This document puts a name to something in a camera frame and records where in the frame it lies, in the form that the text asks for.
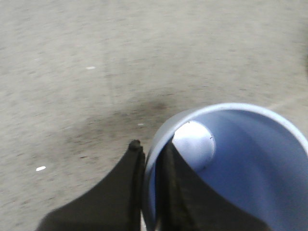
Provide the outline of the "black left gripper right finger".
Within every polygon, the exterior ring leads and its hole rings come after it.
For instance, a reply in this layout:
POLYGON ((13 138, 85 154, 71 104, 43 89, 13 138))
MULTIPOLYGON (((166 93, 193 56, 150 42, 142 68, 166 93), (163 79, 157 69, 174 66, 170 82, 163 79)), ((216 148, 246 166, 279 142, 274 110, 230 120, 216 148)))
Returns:
POLYGON ((204 183, 170 141, 156 161, 155 192, 159 231, 270 230, 204 183))

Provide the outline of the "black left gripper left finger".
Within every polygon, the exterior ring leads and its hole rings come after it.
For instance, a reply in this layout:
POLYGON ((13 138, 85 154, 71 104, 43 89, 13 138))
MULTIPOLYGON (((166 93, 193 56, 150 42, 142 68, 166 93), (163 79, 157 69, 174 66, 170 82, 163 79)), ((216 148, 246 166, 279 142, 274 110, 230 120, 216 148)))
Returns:
POLYGON ((116 166, 92 189, 48 213, 38 231, 139 231, 145 154, 129 143, 116 166))

